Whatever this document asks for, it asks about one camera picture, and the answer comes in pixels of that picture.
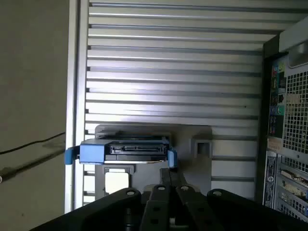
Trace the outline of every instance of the silver metal edge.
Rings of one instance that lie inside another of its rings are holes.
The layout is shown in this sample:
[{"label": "silver metal edge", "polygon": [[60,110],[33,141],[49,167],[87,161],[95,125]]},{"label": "silver metal edge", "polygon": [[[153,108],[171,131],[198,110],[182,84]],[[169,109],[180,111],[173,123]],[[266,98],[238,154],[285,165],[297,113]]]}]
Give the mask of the silver metal edge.
[{"label": "silver metal edge", "polygon": [[279,175],[280,175],[280,166],[281,166],[281,155],[276,154],[277,156],[277,162],[276,162],[276,172],[275,172],[275,184],[274,184],[274,201],[273,201],[273,209],[279,210],[278,208],[278,182],[279,182]]},{"label": "silver metal edge", "polygon": [[[275,150],[267,148],[267,151],[271,151],[271,152],[275,152]],[[290,150],[287,148],[282,148],[281,151],[279,152],[279,154],[285,156],[285,157],[289,157],[291,159],[294,159],[296,161],[300,161],[303,163],[307,162],[307,157],[306,154],[298,152],[298,151],[294,151],[294,150]]]},{"label": "silver metal edge", "polygon": [[[77,110],[76,110],[76,145],[85,137],[85,98],[87,73],[89,1],[80,1],[78,69],[77,69]],[[75,161],[74,209],[83,206],[84,166]]]},{"label": "silver metal edge", "polygon": [[[90,0],[92,3],[126,3],[126,4],[164,4],[181,5],[183,1],[178,0]],[[191,0],[186,1],[187,6],[216,6],[216,7],[247,7],[247,8],[278,8],[278,9],[307,9],[308,3],[304,1],[243,1],[243,0]]]},{"label": "silver metal edge", "polygon": [[291,26],[279,36],[279,52],[285,52],[291,47],[299,45],[308,40],[308,17]]},{"label": "silver metal edge", "polygon": [[[76,85],[76,53],[77,53],[77,10],[78,0],[69,1],[68,28],[68,61],[67,61],[67,93],[66,93],[66,149],[74,145],[75,127],[75,85]],[[64,212],[72,211],[73,205],[73,169],[74,165],[65,165]]]}]

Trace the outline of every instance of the black cable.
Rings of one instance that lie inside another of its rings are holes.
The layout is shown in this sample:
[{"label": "black cable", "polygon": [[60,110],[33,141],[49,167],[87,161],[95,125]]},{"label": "black cable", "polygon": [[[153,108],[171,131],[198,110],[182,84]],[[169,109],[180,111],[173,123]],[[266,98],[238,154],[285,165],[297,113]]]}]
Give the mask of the black cable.
[{"label": "black cable", "polygon": [[26,147],[28,147],[30,145],[33,145],[33,144],[36,144],[36,143],[44,143],[44,142],[50,141],[50,140],[52,140],[52,139],[54,139],[54,138],[56,138],[58,136],[62,136],[64,134],[65,134],[65,132],[61,132],[61,133],[59,133],[59,134],[57,134],[55,136],[51,136],[51,137],[49,137],[47,139],[44,139],[44,140],[41,140],[41,141],[33,141],[33,142],[30,142],[30,143],[24,144],[22,146],[19,146],[17,148],[12,148],[12,149],[0,152],[0,155],[11,153],[11,152],[17,151],[17,150],[22,149],[22,148],[26,148]]},{"label": "black cable", "polygon": [[24,171],[32,169],[32,168],[34,168],[34,167],[36,167],[40,164],[43,164],[46,161],[51,160],[51,159],[61,155],[64,152],[65,152],[65,149],[61,149],[61,150],[55,151],[51,154],[45,155],[43,157],[40,157],[39,159],[35,159],[33,161],[30,161],[26,164],[23,164],[21,166],[15,167],[15,168],[5,167],[4,169],[0,170],[0,184],[2,182],[5,182],[5,181],[15,177],[19,173],[22,173]]}]

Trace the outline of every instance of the slotted panel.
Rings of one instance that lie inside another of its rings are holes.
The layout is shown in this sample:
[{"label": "slotted panel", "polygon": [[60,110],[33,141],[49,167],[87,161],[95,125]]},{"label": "slotted panel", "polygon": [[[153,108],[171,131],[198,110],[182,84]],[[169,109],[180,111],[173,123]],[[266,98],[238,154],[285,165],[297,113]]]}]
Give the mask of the slotted panel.
[{"label": "slotted panel", "polygon": [[[303,19],[305,8],[275,0],[81,1],[76,143],[104,122],[208,125],[214,144],[227,147],[215,148],[212,187],[253,198],[262,44]],[[250,182],[222,171],[233,161],[251,171]]]},{"label": "slotted panel", "polygon": [[308,154],[307,71],[287,77],[283,147]]},{"label": "slotted panel", "polygon": [[302,163],[300,161],[293,160],[289,157],[284,157],[284,156],[282,157],[282,163],[296,170],[300,170],[308,174],[308,164],[306,163]]}]

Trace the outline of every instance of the metal frame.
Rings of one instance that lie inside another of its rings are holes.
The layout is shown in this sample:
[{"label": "metal frame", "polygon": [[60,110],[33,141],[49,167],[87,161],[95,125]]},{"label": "metal frame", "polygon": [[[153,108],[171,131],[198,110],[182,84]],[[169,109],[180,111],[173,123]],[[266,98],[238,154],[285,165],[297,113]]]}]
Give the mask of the metal frame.
[{"label": "metal frame", "polygon": [[303,30],[308,24],[308,17],[300,21],[296,25],[281,33],[279,39],[279,51],[286,51],[294,45],[305,42],[308,38],[308,30]]},{"label": "metal frame", "polygon": [[[257,180],[256,180],[256,200],[260,203],[263,201],[264,191],[264,177],[266,170],[266,158],[267,158],[267,137],[269,127],[269,112],[270,112],[270,78],[271,78],[271,66],[274,60],[277,60],[287,55],[287,50],[297,42],[292,40],[286,43],[286,37],[290,38],[294,36],[294,28],[299,28],[298,25],[302,25],[307,19],[295,24],[293,27],[282,32],[280,35],[275,36],[263,46],[263,72],[262,72],[262,101],[261,101],[261,114],[259,120],[259,139],[258,139],[258,158],[257,158]],[[301,162],[307,162],[306,154],[300,152],[291,151],[286,148],[278,153],[283,156],[296,159]]]},{"label": "metal frame", "polygon": [[[77,68],[78,0],[69,1],[68,64],[67,64],[67,108],[66,108],[66,149],[75,145],[75,104]],[[74,165],[65,165],[64,212],[72,210]]]}]

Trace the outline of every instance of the screw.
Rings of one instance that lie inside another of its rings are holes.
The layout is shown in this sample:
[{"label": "screw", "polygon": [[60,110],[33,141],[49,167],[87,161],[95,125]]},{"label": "screw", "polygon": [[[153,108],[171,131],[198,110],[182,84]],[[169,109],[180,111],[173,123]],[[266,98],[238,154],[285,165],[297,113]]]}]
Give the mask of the screw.
[{"label": "screw", "polygon": [[184,190],[184,191],[186,191],[186,190],[188,190],[189,188],[188,188],[187,186],[182,186],[181,189]]},{"label": "screw", "polygon": [[213,194],[214,194],[215,196],[221,196],[221,195],[222,195],[222,193],[221,193],[220,191],[215,191],[215,192],[213,192]]},{"label": "screw", "polygon": [[128,191],[126,194],[127,194],[128,196],[131,196],[131,195],[134,195],[135,192],[134,192],[134,191]]}]

